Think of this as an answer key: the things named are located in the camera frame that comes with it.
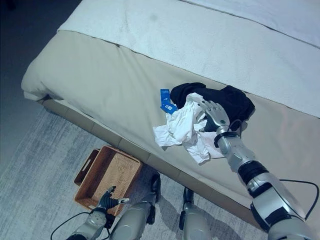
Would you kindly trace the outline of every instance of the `wire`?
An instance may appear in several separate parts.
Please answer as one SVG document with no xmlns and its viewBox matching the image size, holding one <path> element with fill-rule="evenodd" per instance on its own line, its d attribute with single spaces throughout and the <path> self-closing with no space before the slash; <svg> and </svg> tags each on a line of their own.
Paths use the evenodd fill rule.
<svg viewBox="0 0 320 240">
<path fill-rule="evenodd" d="M 102 239 L 100 239 L 100 240 L 106 240 L 106 239 L 108 239 L 108 238 L 110 237 L 109 229 L 107 228 L 106 230 L 107 230 L 107 232 L 108 232 L 108 236 L 107 236 L 107 237 L 105 237 L 105 238 L 102 238 Z"/>
<path fill-rule="evenodd" d="M 310 181 L 299 181 L 299 180 L 290 180 L 290 179 L 279 179 L 279 181 L 311 184 L 311 185 L 315 186 L 315 188 L 316 188 L 316 196 L 315 196 L 314 202 L 313 202 L 312 206 L 310 207 L 309 211 L 307 212 L 307 214 L 305 215 L 305 218 L 304 218 L 304 220 L 307 220 L 309 215 L 311 214 L 312 210 L 315 208 L 315 206 L 316 206 L 316 204 L 318 202 L 318 198 L 319 198 L 319 187 L 318 187 L 318 185 L 315 184 L 314 182 L 310 182 Z"/>
<path fill-rule="evenodd" d="M 65 223 L 69 222 L 71 219 L 73 219 L 73 218 L 75 218 L 75 217 L 77 217 L 77 216 L 79 216 L 79 215 L 81 215 L 81 214 L 90 214 L 90 213 L 87 212 L 87 211 L 83 211 L 83 212 L 80 212 L 80 213 L 78 213 L 78 214 L 70 217 L 68 220 L 66 220 L 66 221 L 64 221 L 63 223 L 61 223 L 55 230 L 53 230 L 53 232 L 52 232 L 51 235 L 50 235 L 50 239 L 53 240 L 53 239 L 52 239 L 52 236 L 54 235 L 54 233 L 55 233 L 62 225 L 64 225 Z"/>
<path fill-rule="evenodd" d="M 241 134 L 242 134 L 242 121 L 240 119 L 236 119 L 234 120 L 228 127 L 228 130 L 227 132 L 229 132 L 229 130 L 231 129 L 231 127 L 233 126 L 233 124 L 235 124 L 236 122 L 239 122 L 240 123 L 240 138 L 241 138 Z"/>
</svg>

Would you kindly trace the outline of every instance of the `blue tag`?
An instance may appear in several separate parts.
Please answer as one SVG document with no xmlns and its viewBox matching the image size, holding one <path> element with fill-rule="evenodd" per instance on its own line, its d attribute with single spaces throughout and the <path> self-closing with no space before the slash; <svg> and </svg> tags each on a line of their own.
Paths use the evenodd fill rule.
<svg viewBox="0 0 320 240">
<path fill-rule="evenodd" d="M 160 89 L 161 109 L 168 114 L 173 114 L 178 108 L 171 104 L 169 89 Z"/>
</svg>

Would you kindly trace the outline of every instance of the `carpet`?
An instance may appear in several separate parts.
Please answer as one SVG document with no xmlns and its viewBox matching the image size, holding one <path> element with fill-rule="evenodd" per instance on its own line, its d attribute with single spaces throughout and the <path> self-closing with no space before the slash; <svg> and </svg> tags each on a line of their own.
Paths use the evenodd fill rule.
<svg viewBox="0 0 320 240">
<path fill-rule="evenodd" d="M 78 189 L 73 180 L 92 149 L 105 144 L 60 116 L 42 110 L 0 178 L 0 239 L 50 239 L 59 224 L 83 212 L 84 208 L 73 200 Z M 122 213 L 149 191 L 154 172 L 148 165 L 142 167 Z M 181 240 L 179 218 L 184 187 L 163 174 L 161 181 L 155 223 L 145 227 L 141 239 Z M 214 240 L 267 239 L 266 233 L 197 194 L 194 203 L 203 210 Z M 68 238 L 86 217 L 83 214 L 72 219 L 53 239 Z M 98 239 L 106 236 L 104 230 Z"/>
</svg>

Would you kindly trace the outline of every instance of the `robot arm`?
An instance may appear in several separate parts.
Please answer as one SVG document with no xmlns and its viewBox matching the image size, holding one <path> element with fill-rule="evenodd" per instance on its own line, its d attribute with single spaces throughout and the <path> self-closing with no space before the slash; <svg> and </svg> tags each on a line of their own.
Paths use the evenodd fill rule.
<svg viewBox="0 0 320 240">
<path fill-rule="evenodd" d="M 107 214 L 107 210 L 129 201 L 128 198 L 111 198 L 111 193 L 115 188 L 112 186 L 106 191 L 98 206 L 92 210 L 85 222 L 67 240 L 95 240 L 100 236 L 104 227 L 111 228 L 115 218 L 113 215 Z"/>
<path fill-rule="evenodd" d="M 202 131 L 217 133 L 214 144 L 253 197 L 251 211 L 261 228 L 268 232 L 268 240 L 316 240 L 296 198 L 256 160 L 238 134 L 229 131 L 230 121 L 223 107 L 212 101 L 202 101 L 199 105 L 207 117 Z"/>
</svg>

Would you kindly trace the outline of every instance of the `brown basket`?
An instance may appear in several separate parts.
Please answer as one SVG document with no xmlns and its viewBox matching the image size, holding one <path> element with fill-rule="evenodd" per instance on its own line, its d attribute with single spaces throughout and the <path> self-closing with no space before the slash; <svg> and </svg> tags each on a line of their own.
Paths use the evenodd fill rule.
<svg viewBox="0 0 320 240">
<path fill-rule="evenodd" d="M 86 209 L 92 210 L 111 186 L 116 186 L 113 198 L 128 197 L 131 183 L 141 167 L 142 163 L 138 159 L 119 149 L 111 146 L 103 146 L 99 152 L 95 149 L 74 179 L 75 184 L 80 183 L 74 200 Z M 109 209 L 108 213 L 117 216 L 122 206 L 120 204 Z"/>
</svg>

